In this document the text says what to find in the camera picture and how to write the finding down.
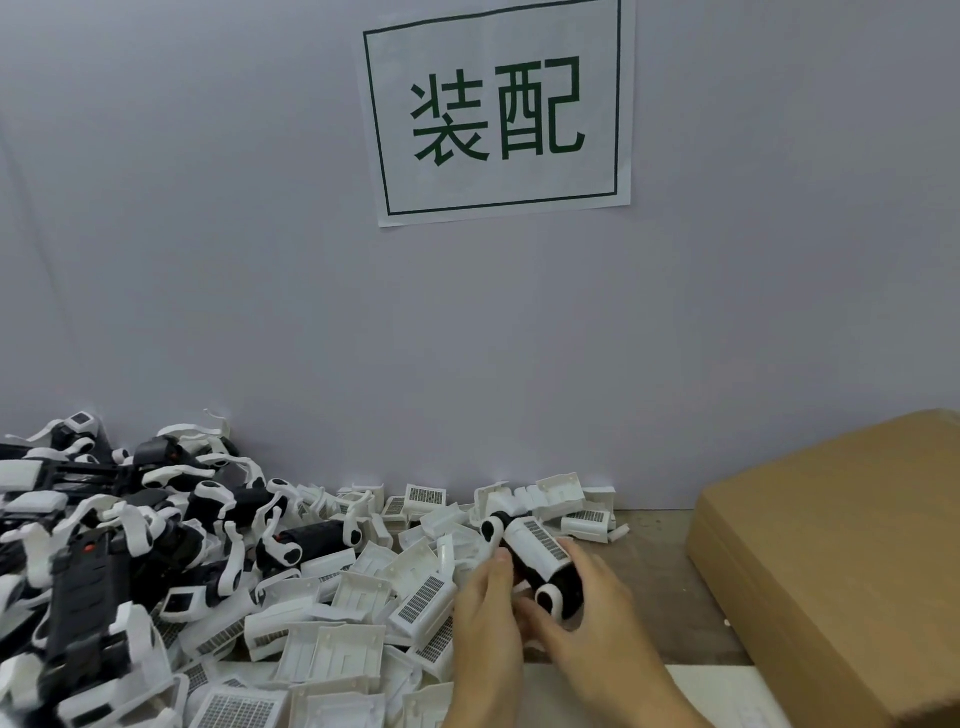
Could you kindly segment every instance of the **vent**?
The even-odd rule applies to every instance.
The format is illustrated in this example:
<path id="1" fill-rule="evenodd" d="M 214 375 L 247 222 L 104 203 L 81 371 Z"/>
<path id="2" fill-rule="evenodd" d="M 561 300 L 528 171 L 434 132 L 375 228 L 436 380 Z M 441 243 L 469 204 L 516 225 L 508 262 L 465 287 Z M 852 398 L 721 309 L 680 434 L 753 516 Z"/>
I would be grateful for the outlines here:
<path id="1" fill-rule="evenodd" d="M 410 499 L 417 503 L 432 503 L 433 505 L 444 504 L 443 491 L 431 491 L 427 488 L 411 488 Z"/>
<path id="2" fill-rule="evenodd" d="M 437 634 L 433 636 L 433 639 L 426 644 L 426 647 L 417 650 L 416 654 L 431 664 L 435 663 L 440 659 L 440 656 L 444 654 L 446 646 L 450 644 L 452 639 L 453 617 L 447 617 L 444 626 L 438 630 Z"/>
<path id="3" fill-rule="evenodd" d="M 281 637 L 286 637 L 290 634 L 289 629 L 281 629 L 277 632 L 271 632 L 269 635 L 264 635 L 263 637 L 258 637 L 253 640 L 254 647 L 266 647 L 268 644 L 274 640 L 279 640 Z"/>
<path id="4" fill-rule="evenodd" d="M 557 561 L 566 560 L 566 551 L 560 548 L 560 544 L 554 541 L 550 534 L 544 531 L 539 523 L 536 521 L 527 521 L 526 526 L 530 530 L 530 533 L 536 536 L 537 540 L 543 544 L 543 547 L 550 552 L 551 556 L 557 559 Z"/>
<path id="5" fill-rule="evenodd" d="M 349 566 L 345 566 L 345 567 L 343 567 L 342 569 L 340 569 L 339 571 L 334 571 L 333 573 L 329 573 L 329 574 L 327 574 L 326 576 L 321 576 L 321 577 L 320 577 L 320 583 L 323 584 L 325 581 L 329 581 L 329 580 L 332 579 L 334 576 L 340 576 L 341 573 L 343 573 L 344 571 L 349 571 L 349 569 L 350 569 Z"/>
<path id="6" fill-rule="evenodd" d="M 387 510 L 383 512 L 384 516 L 399 516 L 403 513 L 403 501 L 406 500 L 404 496 L 397 496 L 392 498 L 390 505 L 387 506 Z"/>
<path id="7" fill-rule="evenodd" d="M 430 576 L 423 586 L 417 589 L 417 593 L 411 597 L 410 603 L 401 609 L 397 616 L 413 624 L 443 587 L 444 582 L 435 576 Z"/>
<path id="8" fill-rule="evenodd" d="M 187 694 L 192 694 L 197 688 L 202 688 L 206 685 L 209 680 L 206 678 L 206 672 L 204 672 L 203 665 L 195 665 L 190 669 L 183 671 L 183 674 L 186 675 L 187 679 L 190 681 L 190 686 L 187 688 Z"/>
<path id="9" fill-rule="evenodd" d="M 276 703 L 240 695 L 214 695 L 197 728 L 266 728 Z"/>
<path id="10" fill-rule="evenodd" d="M 197 654 L 204 656 L 208 655 L 211 652 L 216 651 L 218 648 L 223 647 L 227 643 L 231 643 L 236 640 L 240 635 L 243 634 L 244 626 L 244 617 L 243 619 L 238 619 L 227 629 L 222 632 L 218 632 L 205 643 L 197 647 Z"/>
<path id="11" fill-rule="evenodd" d="M 567 518 L 576 519 L 577 521 L 602 523 L 604 513 L 605 511 L 580 511 L 579 513 L 574 513 L 572 516 L 567 516 Z"/>

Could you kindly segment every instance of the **black plastic part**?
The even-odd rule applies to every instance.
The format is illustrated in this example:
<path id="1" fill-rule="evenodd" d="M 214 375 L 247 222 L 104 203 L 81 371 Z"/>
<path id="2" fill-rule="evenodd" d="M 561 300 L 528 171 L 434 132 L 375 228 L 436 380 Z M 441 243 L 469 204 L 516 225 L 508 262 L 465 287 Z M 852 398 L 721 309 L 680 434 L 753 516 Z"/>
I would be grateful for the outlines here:
<path id="1" fill-rule="evenodd" d="M 60 702 L 129 669 L 126 637 L 109 628 L 130 601 L 130 561 L 123 538 L 107 528 L 75 536 L 54 558 L 50 637 L 37 683 L 42 702 Z"/>

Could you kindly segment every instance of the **sign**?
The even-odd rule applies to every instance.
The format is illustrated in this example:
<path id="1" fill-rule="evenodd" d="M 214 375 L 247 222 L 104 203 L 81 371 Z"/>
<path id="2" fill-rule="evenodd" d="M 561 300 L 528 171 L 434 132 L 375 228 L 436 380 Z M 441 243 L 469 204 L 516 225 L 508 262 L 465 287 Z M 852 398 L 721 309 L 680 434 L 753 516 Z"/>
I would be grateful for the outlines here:
<path id="1" fill-rule="evenodd" d="M 363 34 L 381 227 L 630 204 L 636 0 L 563 0 Z"/>

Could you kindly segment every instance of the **pile of plastic parts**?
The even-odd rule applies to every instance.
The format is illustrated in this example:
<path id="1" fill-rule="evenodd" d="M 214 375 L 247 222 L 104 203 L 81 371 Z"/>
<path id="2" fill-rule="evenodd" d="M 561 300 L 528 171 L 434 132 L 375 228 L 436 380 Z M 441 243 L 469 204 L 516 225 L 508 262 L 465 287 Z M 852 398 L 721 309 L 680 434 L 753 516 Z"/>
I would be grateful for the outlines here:
<path id="1" fill-rule="evenodd" d="M 492 550 L 568 619 L 583 588 L 555 536 L 626 532 L 613 488 L 576 473 L 469 505 L 415 485 L 329 493 L 267 479 L 229 435 L 173 425 L 129 452 L 80 412 L 0 445 L 0 717 L 439 726 L 454 596 Z"/>

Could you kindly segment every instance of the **green border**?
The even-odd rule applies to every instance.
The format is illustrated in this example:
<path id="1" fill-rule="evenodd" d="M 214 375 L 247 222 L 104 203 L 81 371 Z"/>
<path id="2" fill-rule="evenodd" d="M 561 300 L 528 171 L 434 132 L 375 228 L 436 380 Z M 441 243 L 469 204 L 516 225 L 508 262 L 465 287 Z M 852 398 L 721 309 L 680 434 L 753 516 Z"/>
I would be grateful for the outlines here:
<path id="1" fill-rule="evenodd" d="M 445 23 L 450 20 L 472 20 L 477 17 L 489 17 L 490 15 L 501 15 L 504 12 L 518 12 L 536 10 L 538 8 L 554 8 L 560 5 L 580 5 L 582 3 L 596 3 L 604 0 L 555 0 L 555 2 L 538 3 L 535 5 L 520 5 L 516 8 L 503 8 L 496 11 L 472 12 L 465 15 L 451 15 L 449 17 L 437 17 L 431 20 L 419 20 L 415 23 L 404 23 L 403 25 L 393 25 L 389 28 L 378 28 L 375 31 L 364 31 L 363 45 L 367 54 L 367 78 L 370 79 L 370 100 L 373 105 L 373 125 L 376 128 L 376 150 L 380 155 L 380 176 L 383 179 L 383 197 L 387 203 L 387 215 L 394 217 L 396 215 L 419 215 L 426 212 L 449 212 L 454 209 L 478 209 L 482 207 L 505 207 L 512 205 L 534 205 L 536 203 L 555 203 L 560 200 L 587 200 L 594 197 L 612 197 L 617 192 L 619 186 L 619 163 L 620 163 L 620 38 L 623 35 L 621 21 L 623 18 L 623 0 L 616 0 L 616 119 L 615 119 L 615 138 L 613 140 L 613 192 L 600 192 L 595 195 L 572 195 L 570 197 L 547 197 L 540 200 L 517 200 L 509 203 L 488 203 L 486 205 L 461 205 L 457 207 L 434 207 L 433 209 L 413 209 L 403 212 L 392 212 L 390 210 L 390 191 L 387 187 L 387 170 L 383 164 L 383 145 L 380 143 L 380 121 L 376 116 L 376 96 L 373 92 L 373 69 L 370 64 L 370 45 L 367 42 L 367 36 L 375 36 L 380 33 L 389 33 L 390 31 L 400 31 L 406 28 L 416 28 L 420 25 L 432 25 L 433 23 Z"/>

